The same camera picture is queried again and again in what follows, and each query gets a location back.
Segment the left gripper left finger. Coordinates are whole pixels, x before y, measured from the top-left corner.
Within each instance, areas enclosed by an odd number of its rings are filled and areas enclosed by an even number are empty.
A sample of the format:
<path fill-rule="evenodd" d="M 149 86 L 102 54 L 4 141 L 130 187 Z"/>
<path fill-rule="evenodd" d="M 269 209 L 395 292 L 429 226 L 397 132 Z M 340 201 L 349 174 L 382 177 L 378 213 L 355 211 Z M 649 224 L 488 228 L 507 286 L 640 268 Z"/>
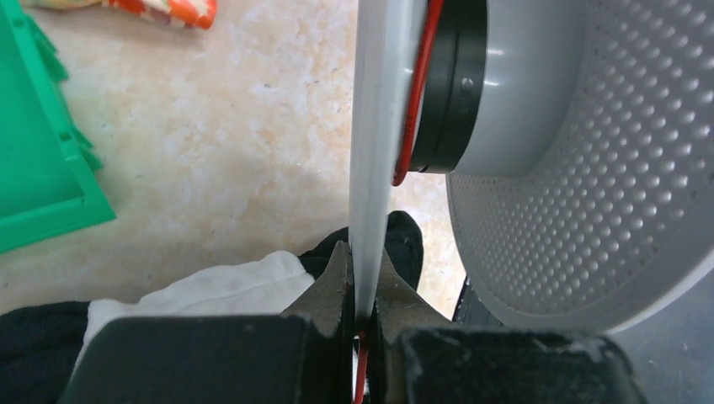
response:
<path fill-rule="evenodd" d="M 125 317 L 88 345 L 63 403 L 350 403 L 352 254 L 263 316 Z"/>

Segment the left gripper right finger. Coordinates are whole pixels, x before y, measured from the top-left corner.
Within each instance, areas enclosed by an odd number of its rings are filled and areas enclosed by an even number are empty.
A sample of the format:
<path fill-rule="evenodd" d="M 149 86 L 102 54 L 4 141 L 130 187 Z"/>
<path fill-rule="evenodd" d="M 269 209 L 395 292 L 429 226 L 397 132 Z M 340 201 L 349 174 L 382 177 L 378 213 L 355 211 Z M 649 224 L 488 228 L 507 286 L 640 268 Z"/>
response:
<path fill-rule="evenodd" d="M 643 403 L 622 350 L 587 332 L 456 324 L 383 258 L 370 325 L 373 403 Z"/>

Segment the grey filament spool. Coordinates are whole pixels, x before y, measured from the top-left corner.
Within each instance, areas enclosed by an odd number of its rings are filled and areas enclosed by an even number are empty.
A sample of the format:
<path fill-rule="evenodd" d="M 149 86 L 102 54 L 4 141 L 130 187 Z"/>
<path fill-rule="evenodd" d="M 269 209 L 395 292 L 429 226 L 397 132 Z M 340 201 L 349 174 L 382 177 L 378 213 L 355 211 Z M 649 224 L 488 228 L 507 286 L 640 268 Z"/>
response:
<path fill-rule="evenodd" d="M 712 2 L 361 1 L 353 101 L 358 323 L 408 173 L 504 324 L 712 321 Z"/>

